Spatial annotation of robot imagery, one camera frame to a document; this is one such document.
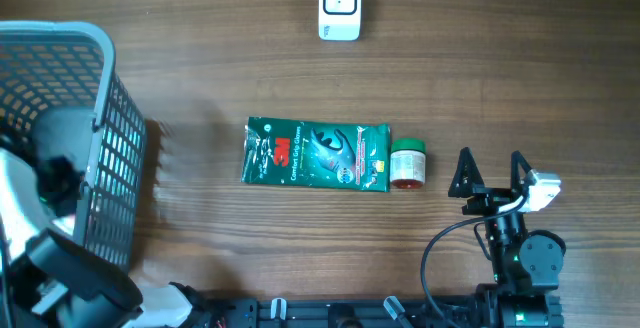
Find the white robot part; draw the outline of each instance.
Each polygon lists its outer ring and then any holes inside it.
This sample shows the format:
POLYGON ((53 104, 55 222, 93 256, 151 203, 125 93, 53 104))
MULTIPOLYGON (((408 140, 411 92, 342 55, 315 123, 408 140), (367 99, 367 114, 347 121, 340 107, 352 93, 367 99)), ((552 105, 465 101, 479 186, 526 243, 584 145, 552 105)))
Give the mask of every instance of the white robot part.
POLYGON ((193 306, 178 288, 168 285, 160 288, 142 287, 143 313, 127 322, 123 328, 180 327, 187 320, 193 306))
POLYGON ((10 261, 24 252, 29 239, 51 227, 50 218, 38 199, 36 184, 36 173, 30 165, 0 149, 0 214, 10 261))
MULTIPOLYGON (((529 194, 527 201, 522 208, 518 210, 520 213, 538 212, 546 208, 549 203, 560 194, 560 184, 562 181, 560 177, 554 173, 540 173, 535 169, 532 169, 527 173, 525 178, 528 184, 527 189, 529 194)), ((519 197, 514 202, 505 204, 498 210, 499 213, 505 212, 509 209, 513 209, 520 204, 522 197, 519 197)))
POLYGON ((318 35, 323 40, 358 39, 361 18, 362 0, 318 0, 318 35))

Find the jar label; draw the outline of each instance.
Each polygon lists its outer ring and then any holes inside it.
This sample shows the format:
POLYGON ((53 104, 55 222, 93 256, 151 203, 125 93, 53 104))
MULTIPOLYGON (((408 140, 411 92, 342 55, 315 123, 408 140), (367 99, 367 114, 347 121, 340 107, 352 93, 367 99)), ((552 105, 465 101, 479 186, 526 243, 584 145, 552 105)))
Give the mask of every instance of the jar label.
POLYGON ((425 158, 422 152, 393 152, 391 154, 391 181, 411 179, 424 183, 425 158))

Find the wire mesh basket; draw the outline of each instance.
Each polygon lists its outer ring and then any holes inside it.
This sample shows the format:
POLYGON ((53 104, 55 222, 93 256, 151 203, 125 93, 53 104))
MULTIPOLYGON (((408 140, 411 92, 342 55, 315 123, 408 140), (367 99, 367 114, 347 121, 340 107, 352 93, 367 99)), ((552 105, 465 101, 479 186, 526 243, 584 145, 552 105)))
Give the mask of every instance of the wire mesh basket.
POLYGON ((128 270, 146 145, 144 118, 116 75, 115 49, 80 22, 0 22, 0 119, 39 158, 84 172, 73 240, 128 270))

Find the wood grain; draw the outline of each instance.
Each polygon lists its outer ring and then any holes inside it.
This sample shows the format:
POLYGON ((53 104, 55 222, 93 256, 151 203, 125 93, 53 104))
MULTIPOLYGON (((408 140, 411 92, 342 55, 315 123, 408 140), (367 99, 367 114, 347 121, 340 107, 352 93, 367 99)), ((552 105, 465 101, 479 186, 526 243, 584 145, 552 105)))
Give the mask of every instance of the wood grain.
MULTIPOLYGON (((322 42, 317 0, 0 0, 2 19, 86 20, 148 118, 141 284, 222 296, 419 297, 422 250, 462 219, 459 150, 488 185, 521 150, 563 192, 527 217, 568 245, 569 327, 640 319, 640 0, 363 0, 362 37, 322 42), (428 183, 369 194, 239 182, 250 115, 380 123, 419 137, 428 183)), ((439 243, 438 294, 491 281, 470 230, 439 243)))

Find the black cable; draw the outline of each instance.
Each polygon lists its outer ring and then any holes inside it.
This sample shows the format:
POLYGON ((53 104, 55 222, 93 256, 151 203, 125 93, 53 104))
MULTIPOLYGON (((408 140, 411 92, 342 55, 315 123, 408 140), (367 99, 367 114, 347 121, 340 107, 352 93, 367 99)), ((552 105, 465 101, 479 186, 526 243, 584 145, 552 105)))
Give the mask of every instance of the black cable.
POLYGON ((478 240, 478 244, 480 245, 480 248, 482 248, 482 253, 484 253, 484 256, 487 257, 488 260, 491 260, 491 255, 489 254, 489 252, 487 252, 487 247, 485 247, 484 242, 482 241, 482 237, 480 236, 480 233, 478 233, 478 227, 481 226, 483 223, 478 223, 476 225, 473 226, 473 233, 476 235, 476 239, 478 240))
POLYGON ((11 306, 11 295, 9 293, 9 249, 7 247, 7 237, 4 233, 4 222, 0 217, 0 254, 2 254, 2 305, 7 328, 14 328, 13 309, 11 306))
POLYGON ((422 262, 420 264, 420 280, 422 281, 422 289, 424 289, 424 294, 427 296, 427 300, 429 301, 429 303, 433 307, 433 310, 448 325, 450 325, 450 326, 452 326, 454 328, 460 328, 459 325, 457 325, 456 323, 454 323, 453 321, 451 321, 450 319, 448 319, 448 318, 446 318, 444 316, 444 313, 442 312, 440 307, 438 307, 438 304, 436 303, 436 301, 433 299, 433 296, 431 295, 431 292, 429 292, 429 288, 427 288, 427 257, 429 256, 429 252, 431 251, 431 248, 433 248, 433 245, 436 244, 436 242, 440 238, 444 237, 449 232, 451 232, 451 231, 453 231, 455 229, 458 229, 460 227, 464 227, 464 226, 469 225, 469 224, 486 222, 486 221, 488 221, 490 219, 502 218, 502 217, 508 216, 511 213, 514 213, 514 212, 518 211, 527 202, 527 198, 528 198, 528 192, 525 189, 523 194, 522 194, 522 201, 520 203, 518 203, 518 205, 516 205, 515 207, 513 207, 511 209, 508 209, 508 210, 506 210, 506 211, 504 211, 502 213, 497 213, 497 214, 486 216, 486 217, 478 217, 478 218, 473 218, 473 219, 467 219, 466 221, 462 221, 462 222, 456 223, 454 225, 451 225, 451 226, 445 228, 444 230, 442 230, 435 237, 433 237, 433 239, 431 239, 431 241, 429 242, 429 245, 427 245, 427 248, 425 248, 424 253, 422 254, 422 262))

